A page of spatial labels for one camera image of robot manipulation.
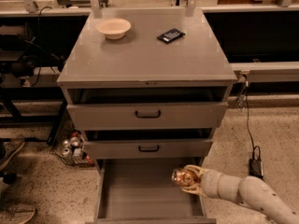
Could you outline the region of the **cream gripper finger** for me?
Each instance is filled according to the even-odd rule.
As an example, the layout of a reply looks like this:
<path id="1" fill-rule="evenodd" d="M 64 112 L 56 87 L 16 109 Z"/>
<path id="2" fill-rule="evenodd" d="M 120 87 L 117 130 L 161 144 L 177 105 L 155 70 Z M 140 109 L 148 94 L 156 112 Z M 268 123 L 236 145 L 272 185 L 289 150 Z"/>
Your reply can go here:
<path id="1" fill-rule="evenodd" d="M 206 172 L 205 168 L 193 164 L 186 165 L 185 169 L 194 172 L 196 175 L 203 175 Z"/>
<path id="2" fill-rule="evenodd" d="M 190 194 L 199 195 L 199 196 L 204 196 L 205 195 L 202 188 L 197 184 L 194 184 L 194 185 L 191 185 L 191 186 L 188 186 L 188 187 L 182 187 L 181 189 L 183 191 L 187 192 L 187 193 L 190 193 Z"/>

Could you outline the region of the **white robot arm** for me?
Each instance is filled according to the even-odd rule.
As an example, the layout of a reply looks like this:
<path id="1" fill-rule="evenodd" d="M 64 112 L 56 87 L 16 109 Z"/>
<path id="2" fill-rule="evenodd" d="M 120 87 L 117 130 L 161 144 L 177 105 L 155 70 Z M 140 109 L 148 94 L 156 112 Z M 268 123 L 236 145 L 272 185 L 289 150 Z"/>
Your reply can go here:
<path id="1" fill-rule="evenodd" d="M 196 165 L 186 165 L 173 172 L 172 180 L 190 194 L 235 203 L 258 211 L 277 224 L 299 224 L 298 212 L 255 176 L 240 178 Z"/>

